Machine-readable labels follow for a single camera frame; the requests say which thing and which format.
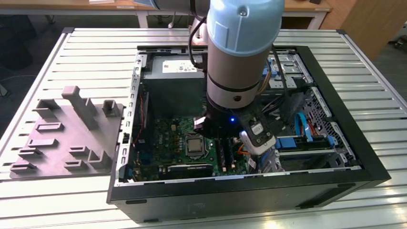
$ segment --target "red cable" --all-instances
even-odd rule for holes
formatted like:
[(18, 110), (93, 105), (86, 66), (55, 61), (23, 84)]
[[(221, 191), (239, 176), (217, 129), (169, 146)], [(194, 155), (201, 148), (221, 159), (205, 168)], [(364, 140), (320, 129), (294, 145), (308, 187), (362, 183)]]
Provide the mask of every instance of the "red cable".
[(141, 130), (139, 130), (138, 137), (134, 141), (134, 146), (137, 146), (138, 140), (141, 138), (142, 130), (145, 128), (145, 112), (143, 112), (143, 97), (142, 97), (142, 94), (141, 94), (141, 112), (142, 112), (142, 127), (141, 127)]

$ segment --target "label sticker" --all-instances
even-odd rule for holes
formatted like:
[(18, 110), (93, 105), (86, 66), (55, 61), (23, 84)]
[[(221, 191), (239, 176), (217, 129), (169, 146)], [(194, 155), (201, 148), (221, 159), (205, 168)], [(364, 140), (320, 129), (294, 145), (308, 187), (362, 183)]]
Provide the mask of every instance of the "label sticker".
[(249, 159), (249, 165), (254, 168), (254, 169), (257, 169), (257, 162), (254, 161), (254, 159)]
[(134, 6), (118, 6), (117, 8), (118, 9), (134, 9), (135, 7)]
[(198, 69), (194, 67), (190, 60), (177, 60), (163, 62), (163, 73), (197, 73)]

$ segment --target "screw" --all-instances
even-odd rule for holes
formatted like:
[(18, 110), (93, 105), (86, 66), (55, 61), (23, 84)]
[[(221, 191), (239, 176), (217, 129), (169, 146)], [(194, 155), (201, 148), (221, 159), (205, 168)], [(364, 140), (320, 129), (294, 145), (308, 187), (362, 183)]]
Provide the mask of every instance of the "screw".
[(234, 100), (235, 100), (237, 102), (239, 102), (239, 101), (242, 100), (242, 96), (239, 96), (239, 95), (235, 96), (235, 97), (234, 97)]

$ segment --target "motherboard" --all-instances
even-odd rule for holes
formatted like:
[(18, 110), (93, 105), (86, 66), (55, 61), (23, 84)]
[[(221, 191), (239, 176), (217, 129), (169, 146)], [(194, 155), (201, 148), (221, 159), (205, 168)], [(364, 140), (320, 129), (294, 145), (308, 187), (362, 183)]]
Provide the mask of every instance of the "motherboard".
[(205, 138), (194, 132), (194, 118), (157, 119), (151, 150), (135, 151), (141, 181), (218, 177), (247, 173), (241, 141)]

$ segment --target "chip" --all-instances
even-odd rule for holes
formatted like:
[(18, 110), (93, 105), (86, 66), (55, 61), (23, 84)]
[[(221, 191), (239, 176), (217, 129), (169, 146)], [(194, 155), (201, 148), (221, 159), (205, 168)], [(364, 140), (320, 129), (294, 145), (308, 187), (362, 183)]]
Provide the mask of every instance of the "chip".
[(205, 137), (202, 135), (186, 136), (186, 155), (197, 159), (205, 155)]
[(199, 152), (202, 151), (202, 141), (201, 139), (191, 139), (189, 140), (189, 151), (190, 152)]

